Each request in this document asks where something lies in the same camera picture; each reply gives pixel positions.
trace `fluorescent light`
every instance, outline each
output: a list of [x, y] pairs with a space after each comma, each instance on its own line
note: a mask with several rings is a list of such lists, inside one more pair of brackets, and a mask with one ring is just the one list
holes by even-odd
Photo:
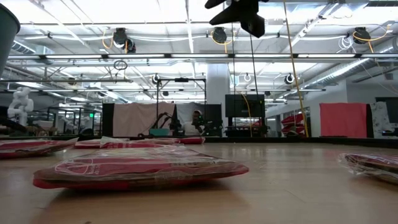
[[286, 101], [285, 99], [264, 99], [264, 101]]
[[266, 103], [266, 105], [286, 105], [287, 103]]
[[87, 59], [102, 58], [101, 55], [47, 55], [48, 59]]
[[362, 54], [363, 58], [398, 57], [398, 54]]
[[228, 57], [228, 54], [172, 54], [172, 58], [219, 58]]
[[162, 58], [164, 54], [113, 54], [109, 58]]
[[70, 91], [73, 91], [73, 90], [43, 90], [43, 91], [55, 93], [55, 92], [70, 92]]
[[28, 86], [32, 88], [43, 88], [44, 86], [37, 84], [37, 83], [32, 83], [32, 82], [17, 82], [16, 84], [18, 85], [23, 85], [23, 86]]
[[299, 54], [299, 58], [351, 58], [355, 54]]
[[57, 96], [57, 97], [64, 97], [64, 96], [62, 96], [62, 95], [59, 95], [58, 93], [49, 93], [50, 95], [53, 95], [53, 96]]
[[235, 57], [237, 58], [288, 58], [290, 54], [236, 54]]
[[105, 49], [100, 49], [99, 51], [102, 51], [102, 52], [105, 52], [105, 53], [109, 54], [109, 52], [107, 50], [105, 50]]
[[38, 55], [10, 55], [8, 60], [40, 59]]
[[75, 101], [80, 101], [80, 102], [88, 101], [86, 98], [81, 98], [81, 97], [71, 97], [70, 99], [71, 100], [75, 100]]

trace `gray bin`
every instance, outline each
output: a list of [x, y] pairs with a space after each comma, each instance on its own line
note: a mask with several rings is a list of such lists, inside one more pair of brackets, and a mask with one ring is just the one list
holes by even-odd
[[0, 4], [0, 75], [6, 65], [14, 38], [21, 29], [17, 17]]

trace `black cable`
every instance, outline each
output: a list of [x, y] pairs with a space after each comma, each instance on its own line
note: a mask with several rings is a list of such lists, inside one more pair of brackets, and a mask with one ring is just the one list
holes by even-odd
[[[259, 103], [260, 102], [259, 101], [259, 90], [257, 88], [256, 66], [255, 66], [255, 63], [254, 63], [253, 41], [252, 41], [252, 38], [251, 38], [251, 34], [250, 34], [250, 45], [251, 45], [251, 55], [252, 55], [252, 61], [253, 61], [254, 84], [256, 86], [256, 100], [257, 100], [257, 103]], [[260, 103], [260, 116], [261, 115], [262, 115], [262, 103]]]
[[[235, 44], [234, 44], [234, 24], [233, 22], [231, 23], [232, 27], [232, 54], [235, 54]], [[235, 56], [232, 58], [232, 62], [234, 65], [234, 126], [236, 129], [236, 76], [235, 76]]]

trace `white humanoid robot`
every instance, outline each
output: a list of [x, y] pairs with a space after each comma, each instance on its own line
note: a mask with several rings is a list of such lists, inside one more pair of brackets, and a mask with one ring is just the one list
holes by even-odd
[[30, 93], [30, 88], [19, 87], [16, 92], [14, 92], [10, 106], [8, 107], [7, 113], [8, 117], [13, 121], [16, 120], [15, 115], [19, 116], [19, 124], [22, 126], [27, 125], [27, 112], [33, 111], [33, 100], [28, 98]]

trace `hanging cable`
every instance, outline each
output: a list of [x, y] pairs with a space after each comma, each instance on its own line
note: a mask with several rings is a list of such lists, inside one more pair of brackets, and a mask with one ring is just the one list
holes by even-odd
[[244, 98], [244, 100], [246, 102], [246, 105], [248, 106], [249, 122], [250, 122], [250, 138], [252, 138], [253, 137], [253, 133], [252, 133], [252, 125], [251, 125], [250, 105], [249, 105], [248, 99], [246, 99], [245, 95], [243, 93], [241, 93], [241, 94], [242, 94], [242, 97]]
[[378, 38], [375, 38], [375, 39], [362, 39], [362, 38], [359, 38], [359, 37], [355, 36], [355, 34], [357, 33], [356, 31], [353, 32], [353, 37], [355, 37], [358, 40], [362, 40], [362, 41], [375, 41], [375, 40], [379, 40], [379, 39], [385, 37], [388, 34], [388, 30], [389, 29], [390, 29], [390, 26], [387, 26], [386, 33], [384, 33], [384, 35], [382, 35], [381, 37], [378, 37]]
[[290, 58], [292, 59], [294, 81], [295, 81], [296, 88], [297, 88], [298, 98], [299, 98], [299, 100], [300, 100], [300, 109], [301, 109], [301, 112], [302, 112], [302, 114], [303, 114], [305, 136], [308, 138], [307, 119], [306, 119], [306, 117], [305, 117], [305, 112], [304, 112], [304, 107], [303, 107], [303, 99], [302, 99], [302, 95], [301, 95], [301, 92], [300, 92], [299, 81], [297, 80], [296, 68], [295, 68], [295, 65], [294, 65], [293, 46], [292, 46], [292, 40], [291, 40], [291, 38], [290, 38], [290, 27], [289, 27], [289, 22], [288, 22], [288, 20], [287, 20], [286, 0], [284, 0], [284, 9], [285, 9], [285, 16], [286, 16], [287, 35], [289, 36]]
[[102, 45], [104, 45], [104, 47], [106, 48], [106, 49], [110, 49], [110, 48], [112, 48], [112, 46], [113, 46], [113, 36], [112, 36], [112, 39], [111, 39], [111, 46], [110, 47], [108, 47], [106, 44], [105, 44], [105, 32], [106, 32], [106, 30], [104, 30], [104, 34], [103, 34], [103, 39], [102, 39]]
[[[232, 36], [234, 36], [234, 23], [232, 22], [231, 23], [231, 31], [232, 31]], [[232, 41], [232, 54], [235, 54], [235, 44], [234, 44], [234, 42]], [[235, 126], [235, 129], [236, 129], [236, 97], [235, 97], [235, 94], [236, 94], [236, 74], [235, 74], [235, 57], [233, 57], [232, 58], [232, 63], [233, 63], [233, 67], [234, 67], [234, 126]]]
[[[251, 58], [252, 58], [252, 61], [253, 61], [254, 84], [256, 86], [256, 100], [257, 100], [257, 103], [260, 103], [260, 116], [261, 116], [263, 110], [265, 112], [265, 108], [262, 108], [263, 102], [260, 102], [260, 100], [259, 100], [259, 89], [257, 87], [257, 78], [256, 78], [257, 77], [257, 75], [256, 75], [256, 64], [254, 62], [254, 50], [253, 50], [253, 41], [251, 39], [251, 34], [250, 34], [250, 46], [251, 46]], [[262, 117], [260, 117], [259, 118], [259, 124], [260, 124], [259, 126], [262, 126], [262, 122], [265, 122], [265, 121], [263, 121]]]
[[232, 30], [232, 39], [231, 39], [228, 43], [223, 43], [223, 44], [221, 44], [221, 43], [217, 42], [217, 41], [213, 38], [213, 33], [214, 33], [214, 31], [211, 31], [210, 37], [211, 37], [211, 39], [213, 40], [214, 43], [216, 43], [216, 44], [218, 44], [218, 45], [224, 45], [225, 53], [227, 53], [226, 46], [227, 46], [228, 44], [230, 44], [230, 43], [233, 43], [233, 41], [234, 41], [234, 33], [233, 33], [233, 32], [234, 32], [234, 31]]

